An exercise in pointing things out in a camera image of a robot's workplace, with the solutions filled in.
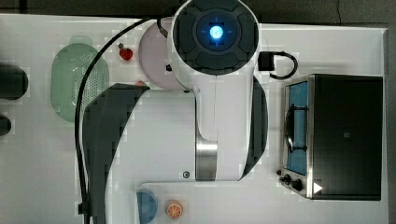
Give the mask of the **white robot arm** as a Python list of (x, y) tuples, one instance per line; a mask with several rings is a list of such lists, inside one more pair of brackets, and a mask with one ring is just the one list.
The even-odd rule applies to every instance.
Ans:
[(167, 34), (180, 89), (116, 83), (86, 108), (84, 224), (148, 224), (148, 183), (238, 181), (261, 157), (266, 107), (254, 76), (260, 25), (241, 0), (186, 0)]

